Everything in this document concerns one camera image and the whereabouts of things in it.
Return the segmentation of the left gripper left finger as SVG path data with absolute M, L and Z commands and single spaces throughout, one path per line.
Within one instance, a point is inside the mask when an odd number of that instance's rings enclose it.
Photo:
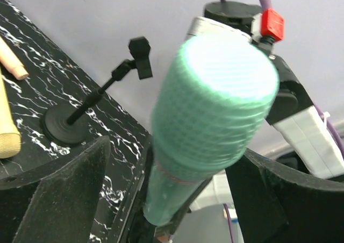
M 1 242 L 87 242 L 109 157 L 102 136 L 78 155 L 1 179 Z

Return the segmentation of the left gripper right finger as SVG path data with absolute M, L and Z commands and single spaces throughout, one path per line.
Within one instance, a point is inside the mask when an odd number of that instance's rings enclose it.
M 317 178 L 250 149 L 225 171 L 244 242 L 343 242 L 343 176 Z

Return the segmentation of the green microphone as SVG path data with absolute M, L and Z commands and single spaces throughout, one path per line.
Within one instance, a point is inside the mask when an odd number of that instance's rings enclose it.
M 151 115 L 149 223 L 168 223 L 204 180 L 241 158 L 279 84 L 267 55 L 248 42 L 206 34 L 179 48 Z

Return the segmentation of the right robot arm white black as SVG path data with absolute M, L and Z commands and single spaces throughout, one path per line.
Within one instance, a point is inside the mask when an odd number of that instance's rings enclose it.
M 279 91 L 266 121 L 294 149 L 309 173 L 318 178 L 343 175 L 343 141 L 278 55 L 270 60 L 277 69 Z

